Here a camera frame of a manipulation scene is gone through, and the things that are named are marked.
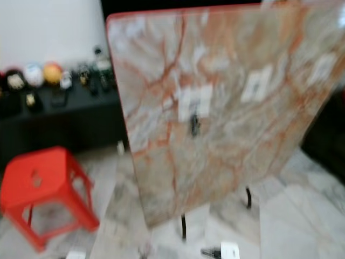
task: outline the yellow ball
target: yellow ball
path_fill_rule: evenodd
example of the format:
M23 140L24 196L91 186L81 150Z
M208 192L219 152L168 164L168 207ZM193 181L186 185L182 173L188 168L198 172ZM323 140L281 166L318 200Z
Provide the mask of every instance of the yellow ball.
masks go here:
M43 69L43 74L44 74L45 80L49 84L55 85L55 84L60 83L60 79L62 77L63 70L57 63L49 62L49 63L45 64L44 69Z

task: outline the marble table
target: marble table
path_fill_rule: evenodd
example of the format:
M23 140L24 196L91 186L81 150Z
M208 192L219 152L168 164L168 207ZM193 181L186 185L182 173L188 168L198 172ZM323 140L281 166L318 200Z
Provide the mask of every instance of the marble table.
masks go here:
M345 68L344 27L342 3L108 18L148 226L280 172Z

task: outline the red plastic stool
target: red plastic stool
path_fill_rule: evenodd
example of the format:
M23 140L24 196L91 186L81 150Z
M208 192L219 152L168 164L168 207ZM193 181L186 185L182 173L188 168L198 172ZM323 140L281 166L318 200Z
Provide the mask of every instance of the red plastic stool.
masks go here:
M81 178L86 187L88 204L72 186L76 178ZM1 186L0 208L34 248L43 251L53 236L78 227L97 229L99 221L92 212L91 188L92 183L69 151L62 147L48 148L17 156L9 162ZM77 220L38 236L31 228L32 208L50 201L62 202ZM25 221L23 212L27 208L29 218Z

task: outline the marble floor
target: marble floor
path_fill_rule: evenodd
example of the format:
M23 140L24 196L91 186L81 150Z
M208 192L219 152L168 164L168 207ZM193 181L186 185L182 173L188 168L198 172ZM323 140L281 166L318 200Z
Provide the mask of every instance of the marble floor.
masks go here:
M97 233L67 234L37 255L3 219L1 259L59 259L71 249L85 251L90 259L202 258L200 248L221 241L238 243L241 259L345 258L345 188L300 150L277 177L249 186L250 210L240 188L187 213L185 242L180 218L146 228L130 154L118 156L115 148L108 148L78 159L102 187L93 194L101 218Z

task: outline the white wall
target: white wall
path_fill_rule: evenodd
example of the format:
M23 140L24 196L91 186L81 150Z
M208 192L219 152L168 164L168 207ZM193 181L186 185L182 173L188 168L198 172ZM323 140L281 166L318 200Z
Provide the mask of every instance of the white wall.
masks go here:
M0 0L0 70L90 60L107 49L100 0Z

